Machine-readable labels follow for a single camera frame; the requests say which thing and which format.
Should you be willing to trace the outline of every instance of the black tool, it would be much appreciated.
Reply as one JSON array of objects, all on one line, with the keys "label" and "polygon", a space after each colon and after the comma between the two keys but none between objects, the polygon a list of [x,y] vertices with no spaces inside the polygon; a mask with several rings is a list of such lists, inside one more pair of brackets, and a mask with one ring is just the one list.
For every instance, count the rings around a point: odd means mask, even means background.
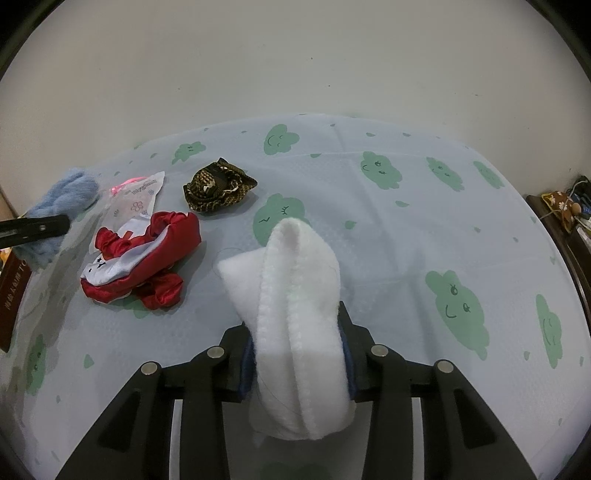
[{"label": "black tool", "polygon": [[70,230],[70,219],[67,215],[6,220],[0,222],[0,248],[63,236],[68,233],[68,230]]},{"label": "black tool", "polygon": [[[509,434],[453,363],[407,362],[353,325],[343,303],[339,327],[351,397],[374,402],[362,480],[411,480],[412,397],[422,402],[425,478],[535,480]],[[188,363],[145,363],[57,480],[168,479],[173,405],[181,398],[181,480],[229,480],[222,402],[244,400],[253,377],[254,349],[244,324]]]}]

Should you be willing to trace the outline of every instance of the plastic packaging bag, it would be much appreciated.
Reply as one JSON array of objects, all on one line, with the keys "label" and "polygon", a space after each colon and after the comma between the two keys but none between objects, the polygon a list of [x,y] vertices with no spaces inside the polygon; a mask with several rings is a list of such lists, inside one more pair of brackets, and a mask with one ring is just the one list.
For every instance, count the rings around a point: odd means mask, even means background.
[{"label": "plastic packaging bag", "polygon": [[154,213],[154,203],[156,195],[164,183],[164,172],[159,171],[154,175],[121,188],[111,201],[105,206],[105,213],[92,236],[89,245],[89,252],[97,251],[95,247],[96,233],[102,227],[107,227],[113,232],[117,232],[125,223],[137,215],[151,217]]}]

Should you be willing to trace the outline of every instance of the white wall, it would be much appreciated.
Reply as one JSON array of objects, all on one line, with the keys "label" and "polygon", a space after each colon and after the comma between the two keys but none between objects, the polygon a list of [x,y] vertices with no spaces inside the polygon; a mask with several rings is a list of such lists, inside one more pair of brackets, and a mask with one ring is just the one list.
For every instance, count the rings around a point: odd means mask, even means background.
[{"label": "white wall", "polygon": [[23,211],[68,166],[294,111],[459,139],[521,193],[591,173],[591,85],[525,0],[66,0],[0,82],[0,181]]}]

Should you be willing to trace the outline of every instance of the brown pouch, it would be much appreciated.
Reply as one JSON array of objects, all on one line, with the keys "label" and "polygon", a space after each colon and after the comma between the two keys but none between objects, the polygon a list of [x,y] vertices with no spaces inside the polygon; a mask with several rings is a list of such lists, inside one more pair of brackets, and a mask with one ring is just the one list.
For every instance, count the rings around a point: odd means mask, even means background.
[{"label": "brown pouch", "polygon": [[239,203],[248,190],[256,187],[255,179],[240,168],[220,158],[199,170],[183,186],[185,199],[196,212],[215,212]]}]

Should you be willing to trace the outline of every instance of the metal screw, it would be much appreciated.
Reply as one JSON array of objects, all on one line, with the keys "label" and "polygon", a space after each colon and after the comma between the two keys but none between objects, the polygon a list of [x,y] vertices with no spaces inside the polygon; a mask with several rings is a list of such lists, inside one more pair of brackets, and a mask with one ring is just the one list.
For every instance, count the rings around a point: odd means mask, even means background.
[{"label": "metal screw", "polygon": [[437,363],[437,368],[445,374],[450,374],[453,372],[453,363],[448,362],[447,360],[441,360]]},{"label": "metal screw", "polygon": [[141,372],[144,375],[152,375],[153,373],[156,373],[156,370],[158,370],[158,365],[154,362],[146,362],[141,368]]},{"label": "metal screw", "polygon": [[375,356],[386,356],[388,355],[388,347],[385,345],[374,345],[371,347],[371,352]]},{"label": "metal screw", "polygon": [[207,351],[207,356],[209,358],[220,358],[223,354],[226,353],[224,349],[220,346],[213,346]]}]

